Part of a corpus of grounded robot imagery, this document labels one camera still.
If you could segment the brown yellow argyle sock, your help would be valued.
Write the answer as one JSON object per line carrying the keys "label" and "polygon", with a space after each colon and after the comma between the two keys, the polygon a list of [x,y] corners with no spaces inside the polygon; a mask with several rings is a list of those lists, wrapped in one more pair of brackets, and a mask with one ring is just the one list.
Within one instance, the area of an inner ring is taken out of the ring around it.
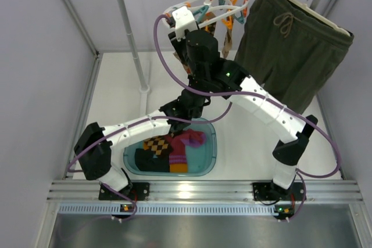
{"label": "brown yellow argyle sock", "polygon": [[151,151],[156,158],[165,159],[173,152],[172,141],[172,136],[161,135],[144,140],[142,146],[144,150]]}

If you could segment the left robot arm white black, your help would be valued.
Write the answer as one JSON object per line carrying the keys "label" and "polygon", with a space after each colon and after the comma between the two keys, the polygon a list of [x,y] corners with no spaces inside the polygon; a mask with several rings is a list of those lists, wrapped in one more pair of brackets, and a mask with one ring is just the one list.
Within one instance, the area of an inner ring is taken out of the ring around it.
{"label": "left robot arm white black", "polygon": [[99,181],[127,195],[132,183],[120,166],[125,148],[156,136],[182,135],[210,104],[211,91],[204,81],[190,79],[177,99],[145,117],[105,127],[97,122],[88,124],[74,147],[74,161],[79,162],[86,180]]}

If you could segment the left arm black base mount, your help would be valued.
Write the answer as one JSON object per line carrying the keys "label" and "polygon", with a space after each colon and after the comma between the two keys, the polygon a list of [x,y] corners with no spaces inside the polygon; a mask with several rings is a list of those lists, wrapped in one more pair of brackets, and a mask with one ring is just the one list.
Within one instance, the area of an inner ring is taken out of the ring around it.
{"label": "left arm black base mount", "polygon": [[[128,197],[129,199],[137,201],[145,201],[150,194],[150,183],[147,182],[133,182],[130,188],[126,187],[118,191],[120,194]],[[121,196],[113,193],[107,187],[102,186],[99,190],[99,200],[124,200]]]}

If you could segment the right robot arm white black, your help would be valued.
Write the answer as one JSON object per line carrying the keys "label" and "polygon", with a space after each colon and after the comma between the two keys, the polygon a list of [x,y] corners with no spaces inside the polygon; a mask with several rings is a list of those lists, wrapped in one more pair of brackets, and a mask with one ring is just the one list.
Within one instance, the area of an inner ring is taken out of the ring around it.
{"label": "right robot arm white black", "polygon": [[243,107],[279,137],[273,150],[276,160],[270,188],[264,193],[266,199],[280,200],[290,194],[296,176],[299,159],[302,157],[317,118],[295,117],[249,73],[233,60],[220,56],[218,42],[204,30],[186,31],[177,37],[175,32],[168,38],[181,63],[190,69],[188,85],[167,109],[174,117],[187,120],[200,117],[203,108],[213,96]]}

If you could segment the maroon orange striped sock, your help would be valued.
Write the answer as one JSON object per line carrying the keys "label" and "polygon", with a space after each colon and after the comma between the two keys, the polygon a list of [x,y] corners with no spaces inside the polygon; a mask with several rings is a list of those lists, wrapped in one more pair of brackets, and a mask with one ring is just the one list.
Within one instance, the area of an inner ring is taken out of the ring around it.
{"label": "maroon orange striped sock", "polygon": [[173,151],[169,154],[170,172],[187,173],[188,162],[184,143],[181,140],[173,140],[171,147]]}

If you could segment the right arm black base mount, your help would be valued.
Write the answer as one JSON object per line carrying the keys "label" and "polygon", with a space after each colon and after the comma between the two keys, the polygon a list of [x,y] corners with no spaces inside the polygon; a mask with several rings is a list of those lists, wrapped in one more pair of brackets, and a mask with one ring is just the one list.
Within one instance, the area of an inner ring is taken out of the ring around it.
{"label": "right arm black base mount", "polygon": [[273,184],[272,182],[254,182],[253,196],[254,201],[268,202],[268,201],[301,201],[305,194],[303,183],[294,182],[289,189],[283,189]]}

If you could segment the white clip sock hanger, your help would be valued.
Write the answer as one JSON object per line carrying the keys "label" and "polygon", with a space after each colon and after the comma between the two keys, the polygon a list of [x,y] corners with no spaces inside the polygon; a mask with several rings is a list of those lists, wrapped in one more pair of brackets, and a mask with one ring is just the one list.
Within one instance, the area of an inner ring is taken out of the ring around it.
{"label": "white clip sock hanger", "polygon": [[[225,27],[229,27],[231,22],[244,24],[248,15],[248,4],[250,0],[187,0],[167,8],[163,13],[170,17],[171,13],[186,6],[194,15],[200,27],[212,22],[222,22]],[[203,16],[207,12],[215,14],[215,18],[201,23]]]}

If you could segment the brown orange argyle sock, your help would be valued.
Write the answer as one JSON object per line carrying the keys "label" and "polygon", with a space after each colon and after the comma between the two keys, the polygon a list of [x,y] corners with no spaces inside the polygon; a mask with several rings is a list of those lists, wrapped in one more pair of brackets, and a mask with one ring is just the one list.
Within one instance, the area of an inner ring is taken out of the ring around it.
{"label": "brown orange argyle sock", "polygon": [[175,51],[173,53],[174,57],[182,64],[183,66],[183,69],[186,71],[186,73],[189,75],[189,76],[193,76],[193,73],[192,73],[192,70],[188,64],[188,61],[189,61],[189,57],[187,55],[187,53],[182,53],[181,56]]}

